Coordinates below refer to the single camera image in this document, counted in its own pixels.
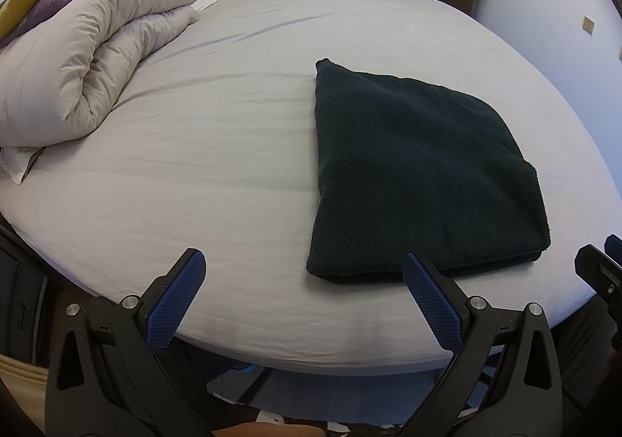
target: light switch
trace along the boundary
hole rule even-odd
[[[590,35],[594,32],[594,22],[587,16],[584,17],[584,30]]]

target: bolt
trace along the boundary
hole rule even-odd
[[[481,296],[471,297],[470,302],[474,309],[477,309],[480,311],[486,307],[486,301]]]
[[[126,309],[134,309],[138,305],[138,297],[134,295],[127,296],[123,299],[121,305]]]
[[[540,316],[542,314],[542,307],[540,307],[538,304],[534,303],[534,304],[529,304],[529,311],[531,314],[533,314],[534,316]]]
[[[67,316],[75,316],[79,312],[80,312],[79,304],[71,304],[69,307],[67,307],[67,310],[66,310]]]

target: folded comforter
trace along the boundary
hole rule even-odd
[[[3,159],[95,130],[138,63],[197,20],[195,1],[73,0],[0,51]]]

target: dark green towel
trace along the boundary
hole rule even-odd
[[[550,245],[536,170],[492,107],[328,59],[316,68],[310,273],[396,274],[418,249],[459,274],[532,262]]]

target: white bed sheet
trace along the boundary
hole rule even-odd
[[[222,0],[144,60],[103,124],[47,148],[0,210],[52,266],[115,301],[188,247],[206,281],[179,335],[250,362],[327,374],[429,369],[438,346],[405,286],[310,276],[315,62],[413,77],[481,98],[539,174],[552,244],[533,264],[462,278],[495,306],[556,324],[592,291],[586,243],[622,233],[592,139],[556,89],[474,20],[433,0]]]

